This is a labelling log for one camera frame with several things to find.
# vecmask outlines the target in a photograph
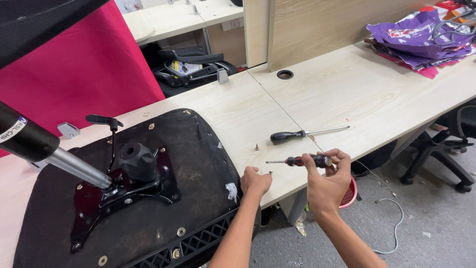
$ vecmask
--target screwdriver shaft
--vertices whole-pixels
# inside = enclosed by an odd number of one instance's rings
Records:
[[[346,126],[342,126],[342,127],[329,128],[329,129],[323,129],[323,130],[309,131],[309,132],[306,131],[306,134],[314,134],[314,133],[341,130],[341,129],[348,129],[348,128],[350,128],[350,125],[346,125]]]

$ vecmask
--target red basket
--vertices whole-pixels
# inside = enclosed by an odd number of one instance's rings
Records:
[[[344,197],[342,198],[342,201],[340,201],[340,206],[339,209],[345,208],[350,206],[354,200],[356,199],[357,196],[357,185],[354,180],[354,177],[350,176],[350,184],[349,188],[347,189],[346,193],[344,194]]]

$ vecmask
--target hand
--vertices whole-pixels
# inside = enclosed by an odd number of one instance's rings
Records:
[[[339,205],[350,184],[350,156],[332,149],[324,153],[332,158],[334,166],[326,168],[326,177],[319,174],[316,163],[309,154],[302,158],[307,169],[307,199],[314,217],[319,223],[322,215],[338,215]]]
[[[245,168],[245,173],[239,180],[241,183],[241,190],[243,195],[246,195],[248,192],[259,195],[259,198],[262,198],[263,195],[271,187],[271,182],[273,178],[270,174],[260,175],[257,173],[259,168],[254,166],[247,166]]]

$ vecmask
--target red and black screwdriver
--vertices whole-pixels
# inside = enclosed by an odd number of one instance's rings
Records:
[[[329,156],[326,156],[324,154],[318,154],[318,155],[310,155],[313,159],[314,162],[316,163],[317,167],[320,168],[326,168],[332,166],[332,159]],[[274,164],[274,163],[285,163],[288,166],[304,166],[304,161],[302,161],[301,156],[297,157],[288,157],[284,161],[266,161],[268,164]]]

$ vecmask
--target gray carpet floor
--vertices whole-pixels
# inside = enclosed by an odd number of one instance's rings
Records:
[[[397,229],[397,251],[380,255],[389,267],[476,267],[476,186],[470,193],[456,192],[453,186],[458,178],[432,157],[418,172],[413,185],[402,185],[399,178],[415,155],[415,149],[407,148],[395,160],[374,170],[388,181],[396,197],[373,175],[362,177],[357,187],[363,200],[342,209],[341,217],[371,248],[390,251],[395,246],[393,228],[401,218],[400,209],[390,201],[376,204],[375,200],[391,198],[402,206],[405,219]],[[466,171],[476,172],[476,146],[454,157]],[[307,214],[304,225],[307,237],[291,226],[280,210],[276,211],[252,242],[249,266],[346,267],[312,214]]]

